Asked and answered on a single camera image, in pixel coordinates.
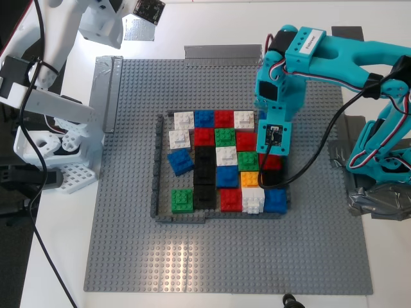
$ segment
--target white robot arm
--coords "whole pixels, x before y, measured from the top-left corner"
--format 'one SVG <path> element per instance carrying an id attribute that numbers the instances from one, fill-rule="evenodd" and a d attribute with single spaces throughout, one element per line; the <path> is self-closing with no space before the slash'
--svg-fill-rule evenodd
<path id="1" fill-rule="evenodd" d="M 48 92 L 73 48 L 77 31 L 85 39 L 120 48 L 123 40 L 122 18 L 133 13 L 138 0 L 39 0 L 44 23 L 44 58 L 39 76 L 25 110 L 54 117 L 65 135 L 29 132 L 47 167 L 62 164 L 92 164 L 91 153 L 101 149 L 103 131 L 93 108 Z M 20 109 L 34 65 L 21 59 L 23 53 L 40 38 L 39 20 L 33 1 L 16 25 L 10 40 L 0 51 L 0 103 Z M 55 155 L 57 147 L 66 154 Z M 40 160 L 19 128 L 14 151 L 29 164 Z"/>
<path id="2" fill-rule="evenodd" d="M 55 71 L 42 66 L 35 85 L 48 89 L 66 62 L 77 31 L 87 40 L 119 49 L 123 40 L 121 19 L 133 13 L 137 0 L 40 0 L 39 4 L 45 33 L 44 62 Z M 21 57 L 39 38 L 39 22 L 31 2 L 0 54 L 0 70 L 6 56 Z M 36 65 L 30 69 L 29 77 Z"/>

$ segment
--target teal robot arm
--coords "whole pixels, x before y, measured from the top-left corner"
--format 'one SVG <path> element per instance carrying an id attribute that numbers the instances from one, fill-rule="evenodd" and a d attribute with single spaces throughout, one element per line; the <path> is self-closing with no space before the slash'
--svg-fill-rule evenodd
<path id="1" fill-rule="evenodd" d="M 411 48 L 327 36 L 325 31 L 284 26 L 265 53 L 257 74 L 254 104 L 267 113 L 259 121 L 257 152 L 287 156 L 292 119 L 304 104 L 306 81 L 365 89 L 364 97 L 388 99 L 376 121 L 369 121 L 349 158 L 347 169 L 378 182 L 411 182 L 411 149 L 392 148 L 411 130 Z M 390 78 L 363 65 L 392 66 Z"/>

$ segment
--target lego baseplate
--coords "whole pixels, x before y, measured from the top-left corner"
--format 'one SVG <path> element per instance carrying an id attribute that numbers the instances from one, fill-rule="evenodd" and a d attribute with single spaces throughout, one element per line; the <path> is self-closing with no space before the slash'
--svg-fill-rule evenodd
<path id="1" fill-rule="evenodd" d="M 292 206 L 282 219 L 162 224 L 150 217 L 157 114 L 250 110 L 257 69 L 124 60 L 115 130 L 105 139 L 85 291 L 372 293 L 362 220 L 348 213 L 342 170 L 331 167 L 326 150 L 290 186 Z M 338 87 L 308 85 L 294 121 L 291 175 L 317 149 L 341 104 Z M 336 138 L 333 130 L 330 140 Z M 189 188 L 186 179 L 162 180 Z"/>

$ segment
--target white table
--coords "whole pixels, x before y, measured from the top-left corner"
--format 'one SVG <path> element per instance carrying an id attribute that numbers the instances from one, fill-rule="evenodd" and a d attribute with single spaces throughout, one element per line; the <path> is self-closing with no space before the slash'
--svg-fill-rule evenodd
<path id="1" fill-rule="evenodd" d="M 184 46 L 262 44 L 282 25 L 362 26 L 366 40 L 411 46 L 411 3 L 226 3 L 169 4 L 155 32 L 155 42 L 124 42 L 120 50 L 77 36 L 67 61 L 62 94 L 88 104 L 96 56 L 184 58 Z M 387 73 L 377 67 L 376 73 Z M 352 96 L 343 91 L 347 101 Z M 350 115 L 378 115 L 385 102 L 362 99 Z M 72 195 L 43 192 L 37 227 L 79 307 L 282 307 L 281 295 L 184 293 L 85 293 L 83 281 L 89 250 L 97 183 Z M 307 308 L 408 307 L 411 294 L 411 221 L 363 217 L 374 294 L 371 296 L 297 296 Z M 64 308 L 70 303 L 36 239 L 21 301 L 22 308 Z"/>

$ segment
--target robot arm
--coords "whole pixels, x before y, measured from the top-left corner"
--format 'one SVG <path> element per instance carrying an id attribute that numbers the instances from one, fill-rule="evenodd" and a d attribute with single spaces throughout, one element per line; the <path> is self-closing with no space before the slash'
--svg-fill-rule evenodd
<path id="1" fill-rule="evenodd" d="M 73 48 L 77 31 L 87 40 L 119 49 L 123 40 L 121 19 L 133 12 L 136 3 L 137 0 L 123 0 L 113 7 L 109 0 L 40 0 L 45 35 L 44 62 L 54 69 L 42 66 L 35 85 L 43 89 L 52 86 Z M 7 56 L 20 58 L 39 38 L 39 22 L 32 1 L 0 53 L 0 69 Z M 28 73 L 30 79 L 36 65 Z"/>
<path id="2" fill-rule="evenodd" d="M 120 48 L 123 39 L 121 19 L 133 12 L 136 3 L 137 0 L 39 0 L 44 24 L 44 63 L 35 81 L 37 88 L 32 90 L 26 110 L 55 117 L 59 127 L 67 130 L 61 144 L 68 152 L 76 151 L 80 144 L 84 145 L 83 148 L 101 146 L 103 132 L 99 119 L 92 108 L 50 93 L 47 89 L 52 86 L 66 62 L 77 31 L 80 31 L 85 39 Z M 24 61 L 21 56 L 39 38 L 39 19 L 32 1 L 16 25 L 10 40 L 0 51 L 0 103 L 21 108 L 35 68 L 39 65 Z M 40 143 L 44 140 L 44 136 L 39 133 L 36 133 L 36 136 Z M 30 161 L 24 156 L 25 144 L 26 139 L 19 129 L 15 152 L 25 161 L 39 165 L 40 160 L 35 155 L 34 160 Z M 52 147 L 49 148 L 50 156 L 53 151 Z M 46 163 L 57 163 L 57 159 L 46 157 L 44 153 L 43 156 Z"/>
<path id="3" fill-rule="evenodd" d="M 379 182 L 409 182 L 411 153 L 391 151 L 411 129 L 408 113 L 411 49 L 379 42 L 360 42 L 330 37 L 325 31 L 285 26 L 273 39 L 256 82 L 255 105 L 267 112 L 259 122 L 257 151 L 265 153 L 273 138 L 270 154 L 288 155 L 292 117 L 303 106 L 306 81 L 324 81 L 361 92 L 364 96 L 389 98 L 377 121 L 367 123 L 350 157 L 348 170 Z M 361 65 L 393 66 L 392 78 L 368 73 Z M 380 87 L 368 87 L 376 81 Z"/>

